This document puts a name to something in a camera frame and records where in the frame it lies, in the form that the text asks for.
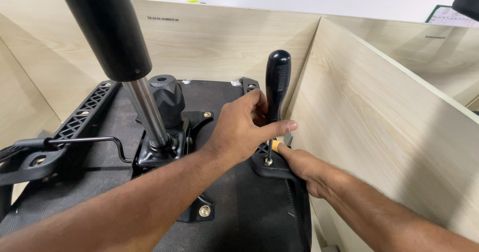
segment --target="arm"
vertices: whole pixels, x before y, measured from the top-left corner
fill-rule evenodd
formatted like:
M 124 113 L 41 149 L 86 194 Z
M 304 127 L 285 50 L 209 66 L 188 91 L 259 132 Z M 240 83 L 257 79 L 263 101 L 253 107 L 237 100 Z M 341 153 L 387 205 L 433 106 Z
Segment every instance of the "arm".
M 324 198 L 374 251 L 479 251 L 479 244 L 445 230 L 375 188 L 304 150 L 278 145 L 308 192 Z
M 151 251 L 177 217 L 213 181 L 257 146 L 296 129 L 264 127 L 266 98 L 254 90 L 221 110 L 201 150 L 47 220 L 0 239 L 2 251 Z

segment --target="yellow object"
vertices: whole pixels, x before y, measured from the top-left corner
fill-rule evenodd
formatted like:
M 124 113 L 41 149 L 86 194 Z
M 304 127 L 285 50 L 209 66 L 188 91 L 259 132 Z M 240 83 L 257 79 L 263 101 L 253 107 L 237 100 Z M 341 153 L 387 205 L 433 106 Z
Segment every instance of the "yellow object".
M 278 152 L 278 145 L 279 145 L 279 143 L 281 143 L 281 142 L 280 142 L 280 141 L 276 141 L 276 140 L 273 140 L 273 141 L 272 141 L 272 146 L 271 146 L 271 148 L 272 148 L 272 150 L 273 150 L 274 152 Z

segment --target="screwdriver handle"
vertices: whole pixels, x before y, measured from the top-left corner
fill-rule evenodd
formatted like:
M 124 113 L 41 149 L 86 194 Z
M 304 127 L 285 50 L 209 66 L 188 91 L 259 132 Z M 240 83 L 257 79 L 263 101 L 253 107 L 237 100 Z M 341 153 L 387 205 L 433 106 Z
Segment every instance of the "screwdriver handle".
M 266 66 L 266 124 L 281 120 L 281 104 L 288 91 L 291 77 L 291 55 L 284 50 L 271 52 Z

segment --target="hand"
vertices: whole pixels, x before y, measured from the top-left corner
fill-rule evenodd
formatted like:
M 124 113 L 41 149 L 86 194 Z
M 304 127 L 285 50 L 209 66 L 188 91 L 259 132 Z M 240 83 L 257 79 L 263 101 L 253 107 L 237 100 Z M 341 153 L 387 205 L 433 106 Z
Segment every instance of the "hand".
M 306 181 L 309 194 L 315 198 L 324 198 L 325 185 L 322 182 L 321 174 L 333 166 L 316 158 L 306 150 L 293 150 L 283 143 L 279 143 L 278 153 L 288 162 L 294 174 Z
M 202 150 L 222 158 L 232 167 L 247 160 L 261 143 L 297 129 L 297 123 L 292 120 L 264 126 L 267 110 L 266 97 L 259 89 L 226 103 Z

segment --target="black mesh fabric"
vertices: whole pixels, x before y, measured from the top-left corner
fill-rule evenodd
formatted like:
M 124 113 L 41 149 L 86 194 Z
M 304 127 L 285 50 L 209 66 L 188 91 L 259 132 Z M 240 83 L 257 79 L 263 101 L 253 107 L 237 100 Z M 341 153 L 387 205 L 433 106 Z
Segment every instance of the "black mesh fabric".
M 191 81 L 182 84 L 182 88 L 185 111 L 214 113 L 214 120 L 197 135 L 198 149 L 213 132 L 222 106 L 242 96 L 242 88 L 211 81 Z M 99 123 L 98 135 L 118 137 L 125 155 L 132 157 L 143 131 L 135 117 L 124 88 L 120 88 L 105 120 Z M 50 217 L 131 177 L 129 169 L 121 168 L 126 164 L 118 159 L 115 146 L 109 143 L 93 143 L 84 165 L 95 171 L 88 171 L 79 181 L 49 184 L 31 193 L 22 200 L 18 212 L 10 212 L 0 223 L 0 234 Z M 153 251 L 308 251 L 290 193 L 284 179 L 259 177 L 248 162 L 240 163 L 204 192 L 215 205 L 214 220 L 175 223 Z

